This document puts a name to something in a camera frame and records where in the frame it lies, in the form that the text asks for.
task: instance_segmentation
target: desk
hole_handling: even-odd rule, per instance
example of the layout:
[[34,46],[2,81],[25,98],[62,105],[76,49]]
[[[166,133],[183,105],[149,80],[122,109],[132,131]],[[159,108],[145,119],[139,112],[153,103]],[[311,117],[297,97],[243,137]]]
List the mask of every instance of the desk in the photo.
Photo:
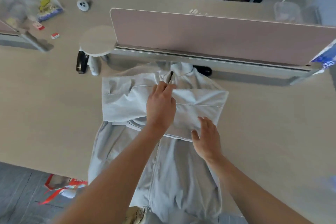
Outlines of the desk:
[[[109,23],[113,5],[149,0],[93,0],[87,13],[76,7],[77,0],[60,1],[65,13],[44,22],[43,31],[31,27],[33,35],[54,45],[50,52],[0,46],[0,161],[86,179],[102,122],[101,77],[76,72],[79,39],[90,27]],[[174,2],[190,10],[183,0]],[[222,10],[226,2],[204,1],[209,4]],[[61,36],[51,40],[54,32]],[[114,72],[103,65],[103,75]],[[229,91],[218,126],[225,155],[305,217],[334,223],[335,194],[317,185],[336,174],[330,74],[288,87],[215,80]],[[226,196],[224,210],[236,211]]]

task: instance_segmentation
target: black object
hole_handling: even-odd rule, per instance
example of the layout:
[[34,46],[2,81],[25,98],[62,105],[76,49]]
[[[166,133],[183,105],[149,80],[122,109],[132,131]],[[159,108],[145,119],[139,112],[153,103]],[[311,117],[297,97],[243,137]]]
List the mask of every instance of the black object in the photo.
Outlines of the black object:
[[212,69],[210,67],[194,66],[194,68],[196,68],[199,73],[205,75],[206,77],[212,75]]
[[83,52],[83,51],[78,52],[76,71],[79,74],[85,74],[86,73],[88,60],[89,60],[89,55],[85,54],[85,52]]

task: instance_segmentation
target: eraser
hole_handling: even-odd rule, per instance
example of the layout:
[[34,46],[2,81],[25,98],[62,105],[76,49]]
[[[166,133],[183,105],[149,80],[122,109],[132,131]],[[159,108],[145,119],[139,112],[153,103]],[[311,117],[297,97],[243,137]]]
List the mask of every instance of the eraser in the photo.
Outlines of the eraser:
[[43,30],[45,28],[45,26],[43,26],[41,23],[37,21],[33,23],[33,26],[37,28],[38,30]]
[[53,33],[52,35],[51,35],[51,38],[52,39],[56,39],[56,38],[58,38],[60,35],[58,34],[58,33]]

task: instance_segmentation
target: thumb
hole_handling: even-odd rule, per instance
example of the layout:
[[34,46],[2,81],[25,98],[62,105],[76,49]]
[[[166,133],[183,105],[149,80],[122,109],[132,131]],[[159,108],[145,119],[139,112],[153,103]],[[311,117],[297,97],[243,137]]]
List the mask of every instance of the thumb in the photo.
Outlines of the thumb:
[[191,138],[193,141],[198,141],[200,139],[196,130],[191,131]]

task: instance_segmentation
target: white round gadget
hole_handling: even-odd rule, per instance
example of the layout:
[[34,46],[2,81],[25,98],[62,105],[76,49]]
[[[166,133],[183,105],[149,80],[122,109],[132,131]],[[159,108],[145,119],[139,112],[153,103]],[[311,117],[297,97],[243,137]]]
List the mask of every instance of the white round gadget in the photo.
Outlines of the white round gadget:
[[80,10],[86,12],[87,10],[90,9],[90,5],[87,1],[85,0],[78,0],[77,1],[77,6]]

